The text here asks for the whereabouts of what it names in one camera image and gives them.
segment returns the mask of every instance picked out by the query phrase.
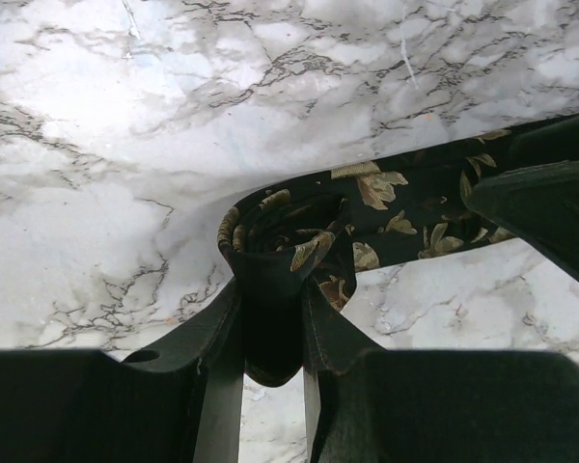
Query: fabric strap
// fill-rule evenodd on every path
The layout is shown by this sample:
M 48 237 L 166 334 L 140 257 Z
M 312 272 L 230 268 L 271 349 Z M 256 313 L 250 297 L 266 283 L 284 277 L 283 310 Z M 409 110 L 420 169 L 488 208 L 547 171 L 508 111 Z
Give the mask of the fabric strap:
M 302 365 L 300 306 L 307 279 L 340 311 L 356 272 L 497 243 L 512 234 L 464 203 L 481 179 L 579 152 L 514 153 L 526 123 L 425 150 L 283 181 L 232 207 L 217 235 L 242 297 L 246 371 L 267 386 Z

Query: black floral fabric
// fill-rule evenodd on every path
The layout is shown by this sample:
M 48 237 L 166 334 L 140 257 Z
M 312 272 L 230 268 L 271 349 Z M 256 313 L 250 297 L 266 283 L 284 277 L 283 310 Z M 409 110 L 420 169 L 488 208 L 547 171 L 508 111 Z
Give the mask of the black floral fabric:
M 250 322 L 270 330 L 258 317 L 285 313 L 277 321 L 288 329 L 273 329 L 278 340 L 297 323 L 289 313 L 299 311 L 307 278 L 315 279 L 330 306 L 340 311 L 356 288 L 356 272 L 511 238 L 470 211 L 464 199 L 482 178 L 543 163 L 540 152 L 517 159 L 510 148 L 523 134 L 565 119 L 298 177 L 244 198 L 223 219 L 217 243 L 249 301 Z M 558 156 L 566 160 L 579 153 Z M 283 342 L 294 342 L 291 336 L 295 333 Z M 250 374 L 274 383 L 264 371 L 274 367 L 275 355 L 259 367 L 254 362 Z

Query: leaf print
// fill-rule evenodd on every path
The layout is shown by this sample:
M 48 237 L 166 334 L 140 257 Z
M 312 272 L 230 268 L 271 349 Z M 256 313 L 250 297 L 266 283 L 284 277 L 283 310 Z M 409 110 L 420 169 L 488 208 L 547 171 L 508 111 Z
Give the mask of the leaf print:
M 510 130 L 508 130 L 507 128 L 504 128 L 502 130 L 494 130 L 492 132 L 488 132 L 485 133 L 484 135 L 481 135 L 480 137 L 476 137 L 476 139 L 481 142 L 482 144 L 484 144 L 485 141 L 490 142 L 491 140 L 496 140 L 498 138 L 501 137 L 506 137 L 507 135 L 510 135 L 512 132 Z
M 465 172 L 461 172 L 461 180 L 459 181 L 459 190 L 461 193 L 461 199 L 465 203 L 469 196 L 472 194 L 472 184 L 470 179 L 465 175 Z
M 225 214 L 221 225 L 219 226 L 219 231 L 216 234 L 216 242 L 221 244 L 222 242 L 232 242 L 232 237 L 234 235 L 234 228 L 240 219 L 240 211 L 237 207 L 232 206 L 230 210 Z
M 232 236 L 232 247 L 235 251 L 243 252 L 244 251 L 244 238 L 247 234 L 247 230 L 244 228 L 244 225 L 238 225 L 234 229 L 234 233 Z
M 354 268 L 357 272 L 379 268 L 379 257 L 375 250 L 367 243 L 353 243 Z
M 291 259 L 289 271 L 295 272 L 300 267 L 302 267 L 315 251 L 317 251 L 317 253 L 313 267 L 317 267 L 323 257 L 332 247 L 332 243 L 334 241 L 335 234 L 330 231 L 325 231 L 324 233 L 319 234 L 313 238 L 311 241 L 296 245 L 293 258 Z
M 343 278 L 331 275 L 329 282 L 319 284 L 319 289 L 337 312 L 340 312 L 349 301 L 349 296 L 345 294 L 345 280 Z
M 358 177 L 382 172 L 379 166 L 372 161 L 360 162 L 350 166 L 338 167 L 330 171 L 330 178 Z
M 276 193 L 271 194 L 267 198 L 264 198 L 260 202 L 260 208 L 262 210 L 269 210 L 272 207 L 288 204 L 291 201 L 291 194 L 289 190 L 280 190 Z
M 481 229 L 479 230 L 479 233 L 476 235 L 476 238 L 474 238 L 472 241 L 470 241 L 470 243 L 472 243 L 472 244 L 478 243 L 486 236 L 487 233 L 489 233 L 489 230 L 487 230 L 485 227 L 481 227 Z
M 489 243 L 495 244 L 511 238 L 515 238 L 514 234 L 502 227 L 498 227 L 491 237 L 489 237 Z
M 437 224 L 431 233 L 430 243 L 427 238 L 427 227 L 423 228 L 425 249 L 418 253 L 418 259 L 445 256 L 463 246 L 463 241 L 456 236 L 444 236 L 448 224 Z
M 403 218 L 404 215 L 405 215 L 405 211 L 402 210 L 399 214 L 397 214 L 395 217 L 390 219 L 390 222 L 388 222 L 388 225 L 386 226 L 385 229 L 383 227 L 380 227 L 377 232 L 385 233 L 385 232 L 394 231 L 394 232 L 401 232 L 401 233 L 405 233 L 405 234 L 418 233 L 416 231 L 416 229 L 412 227 L 412 224 L 410 223 L 410 221 Z
M 476 159 L 477 161 L 481 161 L 484 165 L 489 167 L 498 167 L 495 163 L 495 159 L 493 159 L 489 154 L 484 152 L 483 154 L 479 154 L 478 156 L 472 156 L 472 159 Z
M 468 157 L 466 159 L 467 162 L 474 168 L 474 172 L 476 172 L 476 177 L 481 178 L 483 176 L 483 172 L 481 171 L 481 163 L 472 157 Z
M 309 210 L 311 208 L 311 205 L 303 205 L 302 207 L 298 207 L 296 210 L 293 210 L 292 212 L 289 212 L 286 214 L 286 218 L 289 219 L 290 217 L 296 217 L 297 215 L 300 215 L 304 212 L 306 212 L 307 210 Z
M 393 185 L 407 185 L 405 177 L 395 171 L 358 177 L 356 180 L 363 203 L 377 210 L 387 210 L 388 206 L 384 203 L 390 203 L 397 197 Z

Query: white marble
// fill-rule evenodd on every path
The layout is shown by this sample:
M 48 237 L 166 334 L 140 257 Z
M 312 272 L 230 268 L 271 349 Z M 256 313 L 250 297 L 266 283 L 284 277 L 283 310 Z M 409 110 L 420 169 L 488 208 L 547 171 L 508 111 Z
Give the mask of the white marble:
M 245 192 L 574 112 L 579 1 L 0 0 L 0 347 L 121 358 L 229 280 Z M 386 346 L 579 361 L 579 285 L 518 241 L 360 283 Z M 305 461 L 299 378 L 262 394 L 241 461 Z

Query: black plastic piece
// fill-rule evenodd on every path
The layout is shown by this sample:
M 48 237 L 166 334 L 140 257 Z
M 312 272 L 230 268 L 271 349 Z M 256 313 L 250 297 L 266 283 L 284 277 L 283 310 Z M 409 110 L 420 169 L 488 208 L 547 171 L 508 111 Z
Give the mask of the black plastic piece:
M 235 462 L 243 365 L 234 283 L 122 364 L 0 352 L 0 462 Z
M 579 161 L 488 178 L 474 188 L 467 205 L 579 281 Z
M 579 462 L 579 367 L 567 357 L 385 351 L 309 290 L 310 462 Z

